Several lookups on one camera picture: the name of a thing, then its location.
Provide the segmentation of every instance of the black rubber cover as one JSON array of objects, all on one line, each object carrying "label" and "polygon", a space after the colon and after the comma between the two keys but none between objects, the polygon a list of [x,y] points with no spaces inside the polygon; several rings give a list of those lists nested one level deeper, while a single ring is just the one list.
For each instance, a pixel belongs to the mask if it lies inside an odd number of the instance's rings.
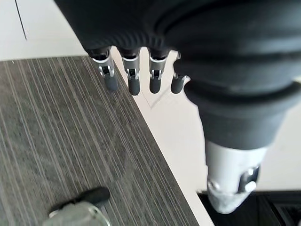
[{"label": "black rubber cover", "polygon": [[[55,1],[87,51],[180,51],[174,70],[190,76],[185,93],[219,145],[269,145],[299,99],[300,0]],[[129,90],[137,95],[139,81]]]},{"label": "black rubber cover", "polygon": [[182,91],[184,86],[184,80],[181,78],[175,79],[173,77],[173,80],[171,82],[171,86],[170,86],[170,90],[172,91],[172,93],[174,94],[178,94]]},{"label": "black rubber cover", "polygon": [[161,88],[161,79],[155,77],[154,79],[150,79],[150,91],[152,93],[159,93]]},{"label": "black rubber cover", "polygon": [[184,90],[198,105],[205,139],[242,150],[271,144],[286,111],[301,98],[301,85],[297,82],[259,97],[220,96],[192,82]]},{"label": "black rubber cover", "polygon": [[140,80],[139,79],[128,79],[128,91],[133,96],[137,96],[140,92]]},{"label": "black rubber cover", "polygon": [[106,75],[104,82],[108,90],[116,91],[118,89],[117,79],[115,75],[113,77]]}]

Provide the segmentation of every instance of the black object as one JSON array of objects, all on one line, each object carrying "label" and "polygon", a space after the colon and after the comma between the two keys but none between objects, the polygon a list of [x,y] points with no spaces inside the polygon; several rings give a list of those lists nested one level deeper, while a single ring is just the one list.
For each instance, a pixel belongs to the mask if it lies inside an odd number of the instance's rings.
[{"label": "black object", "polygon": [[178,75],[176,78],[173,77],[173,80],[171,82],[170,90],[174,94],[178,94],[182,91],[184,87],[184,79],[183,76]]},{"label": "black object", "polygon": [[161,88],[161,79],[158,79],[158,76],[154,76],[154,78],[150,79],[150,91],[152,93],[158,93]]},{"label": "black object", "polygon": [[220,214],[207,194],[198,194],[216,226],[298,226],[301,191],[254,192],[233,213]]},{"label": "black object", "polygon": [[114,76],[106,75],[104,78],[104,82],[108,90],[116,91],[118,89],[117,79],[115,75]]},{"label": "black object", "polygon": [[55,1],[86,50],[179,51],[174,70],[191,78],[185,93],[218,145],[269,145],[299,101],[299,0]]},{"label": "black object", "polygon": [[76,203],[82,202],[82,201],[86,201],[86,202],[89,202],[93,205],[96,205],[100,202],[105,202],[105,201],[109,200],[110,195],[111,194],[110,194],[110,191],[109,191],[108,188],[106,188],[106,187],[96,187],[96,188],[93,188],[91,190],[80,193],[77,197],[75,197],[71,200],[68,200],[68,201],[65,201],[65,202],[54,205],[49,210],[49,213],[52,213],[56,210],[60,210],[68,204],[71,204],[71,203],[76,204]]},{"label": "black object", "polygon": [[131,79],[128,79],[128,91],[133,96],[137,96],[140,92],[140,79],[135,79],[134,77],[131,77]]}]

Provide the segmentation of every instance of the black rubber fingertip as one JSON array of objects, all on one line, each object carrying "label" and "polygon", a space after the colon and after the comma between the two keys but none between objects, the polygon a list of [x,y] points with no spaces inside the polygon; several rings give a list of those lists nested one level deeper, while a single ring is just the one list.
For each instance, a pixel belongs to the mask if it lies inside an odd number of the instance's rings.
[{"label": "black rubber fingertip", "polygon": [[173,81],[171,82],[170,90],[172,91],[172,93],[178,94],[182,91],[183,86],[184,86],[184,80],[183,79],[173,78]]},{"label": "black rubber fingertip", "polygon": [[139,79],[128,79],[128,91],[133,96],[137,96],[140,92],[140,81]]},{"label": "black rubber fingertip", "polygon": [[154,94],[158,93],[161,88],[161,79],[158,78],[150,79],[150,91]]},{"label": "black rubber fingertip", "polygon": [[105,76],[104,82],[108,90],[116,91],[118,89],[116,76]]},{"label": "black rubber fingertip", "polygon": [[86,201],[93,205],[107,201],[110,198],[110,191],[106,187],[97,187],[79,195],[79,201]]}]

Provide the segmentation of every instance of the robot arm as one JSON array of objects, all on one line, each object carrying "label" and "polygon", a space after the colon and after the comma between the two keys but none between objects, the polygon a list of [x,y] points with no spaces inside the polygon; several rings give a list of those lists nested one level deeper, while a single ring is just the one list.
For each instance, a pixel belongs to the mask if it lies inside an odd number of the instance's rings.
[{"label": "robot arm", "polygon": [[137,95],[139,49],[150,52],[157,93],[170,49],[171,90],[184,87],[198,106],[206,140],[208,195],[220,213],[234,211],[256,187],[260,163],[286,111],[301,97],[299,0],[55,0],[107,87],[117,88],[116,46]]}]

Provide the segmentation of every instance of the gray striped table surface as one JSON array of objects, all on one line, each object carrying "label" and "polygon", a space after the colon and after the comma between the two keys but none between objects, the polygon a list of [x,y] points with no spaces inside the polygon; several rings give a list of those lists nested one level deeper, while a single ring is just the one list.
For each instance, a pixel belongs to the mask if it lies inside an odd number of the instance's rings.
[{"label": "gray striped table surface", "polygon": [[99,185],[113,226],[198,225],[116,74],[111,93],[86,56],[0,62],[0,226],[41,225]]}]

